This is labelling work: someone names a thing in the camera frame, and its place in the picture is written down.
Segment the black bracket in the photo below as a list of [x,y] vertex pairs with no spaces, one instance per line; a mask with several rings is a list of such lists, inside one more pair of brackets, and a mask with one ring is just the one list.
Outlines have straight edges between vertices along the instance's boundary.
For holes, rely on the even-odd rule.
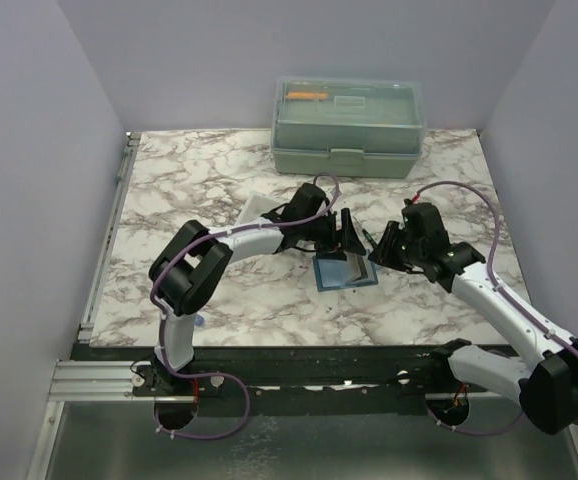
[[[322,205],[328,202],[327,195],[320,187],[303,183],[280,213],[277,212],[279,209],[276,209],[262,216],[274,223],[295,222],[314,216]],[[340,211],[340,220],[342,227],[337,229],[336,214],[329,212],[309,223],[281,227],[284,238],[278,252],[295,248],[299,241],[305,240],[314,242],[319,257],[345,260],[344,252],[365,255],[365,247],[353,228],[351,211],[348,208]]]
[[407,273],[419,268],[430,282],[438,282],[447,292],[451,292],[454,277],[465,267],[485,261],[468,243],[451,244],[440,213],[431,203],[408,202],[402,217],[402,224],[387,223],[369,260]]
[[[578,340],[572,346],[578,350]],[[554,435],[578,420],[578,359],[567,350],[547,356],[520,388],[522,410],[543,432]]]
[[457,338],[439,346],[431,352],[431,363],[429,365],[431,371],[429,372],[429,376],[437,389],[444,392],[451,392],[460,384],[453,376],[453,372],[449,366],[449,357],[457,350],[469,345],[471,345],[469,340]]
[[[208,233],[209,229],[196,220],[185,223],[149,269],[149,278],[155,281],[183,248]],[[224,243],[211,239],[191,249],[189,255],[200,257],[198,265],[193,267],[182,259],[167,274],[158,291],[158,296],[171,305],[177,316],[195,313],[207,304],[233,252]]]

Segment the marble tabletop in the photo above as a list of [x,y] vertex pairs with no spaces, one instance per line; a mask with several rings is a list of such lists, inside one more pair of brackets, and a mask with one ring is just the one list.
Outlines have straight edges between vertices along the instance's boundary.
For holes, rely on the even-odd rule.
[[[148,132],[142,135],[128,186],[91,345],[153,346],[158,310],[149,302],[147,271],[180,226],[198,219],[232,225],[251,191],[290,199],[309,177],[280,175],[269,130]],[[349,207],[376,239],[398,220],[403,200],[423,185],[458,180],[496,200],[474,130],[431,130],[423,158],[405,180],[341,178],[336,210]],[[481,201],[454,187],[424,194],[454,241],[489,251],[493,222]],[[511,239],[503,228],[495,268],[527,298]],[[505,343],[457,298],[424,277],[384,268],[379,284],[319,293],[312,259],[298,251],[229,266],[202,309],[195,345],[319,346],[442,344],[457,337]]]

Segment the plastic storage box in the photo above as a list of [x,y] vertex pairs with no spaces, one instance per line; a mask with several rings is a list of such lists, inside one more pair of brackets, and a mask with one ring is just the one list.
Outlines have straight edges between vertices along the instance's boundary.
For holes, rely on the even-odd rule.
[[278,81],[271,150],[280,173],[404,178],[425,132],[414,82]]

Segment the lavender wall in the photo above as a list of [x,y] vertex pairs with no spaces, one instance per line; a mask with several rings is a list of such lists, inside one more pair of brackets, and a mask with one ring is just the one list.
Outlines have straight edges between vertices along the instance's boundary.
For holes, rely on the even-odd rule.
[[0,479],[24,478],[125,142],[53,0],[0,0]]
[[128,130],[265,127],[281,75],[422,84],[484,127],[553,0],[59,0]]
[[578,2],[556,2],[482,144],[532,300],[578,335]]

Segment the orange pencil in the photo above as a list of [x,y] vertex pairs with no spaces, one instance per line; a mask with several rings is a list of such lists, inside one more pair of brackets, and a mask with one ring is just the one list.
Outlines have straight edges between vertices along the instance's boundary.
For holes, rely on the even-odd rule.
[[288,92],[285,98],[287,100],[326,100],[329,98],[329,94],[318,92]]

